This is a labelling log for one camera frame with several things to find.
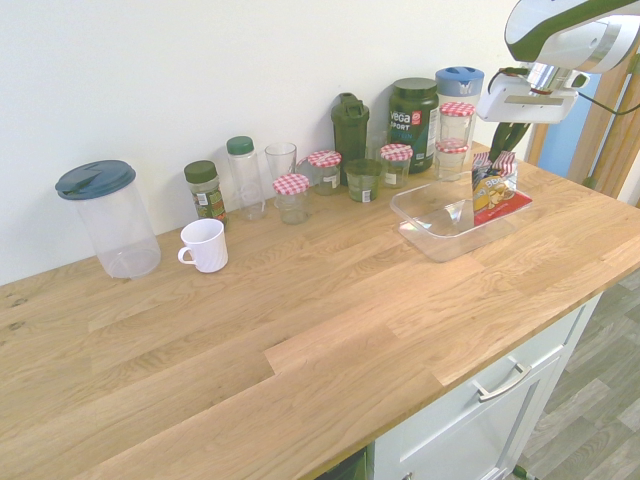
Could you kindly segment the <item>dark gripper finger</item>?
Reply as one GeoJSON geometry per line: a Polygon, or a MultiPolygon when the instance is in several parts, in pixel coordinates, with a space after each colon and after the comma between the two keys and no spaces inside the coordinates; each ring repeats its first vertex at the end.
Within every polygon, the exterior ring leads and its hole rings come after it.
{"type": "Polygon", "coordinates": [[[491,148],[489,151],[490,158],[498,158],[504,149],[504,144],[510,134],[510,124],[500,122],[494,132],[491,148]]]}
{"type": "Polygon", "coordinates": [[[522,140],[529,129],[528,123],[512,123],[509,125],[509,132],[504,141],[503,150],[513,151],[522,140]]]}

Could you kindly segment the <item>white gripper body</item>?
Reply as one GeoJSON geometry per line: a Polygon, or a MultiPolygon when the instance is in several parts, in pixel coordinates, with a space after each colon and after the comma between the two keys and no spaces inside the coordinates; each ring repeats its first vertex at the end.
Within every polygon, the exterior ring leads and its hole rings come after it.
{"type": "Polygon", "coordinates": [[[567,117],[577,98],[574,89],[536,94],[526,80],[499,74],[481,96],[476,113],[487,122],[556,124],[567,117]]]}

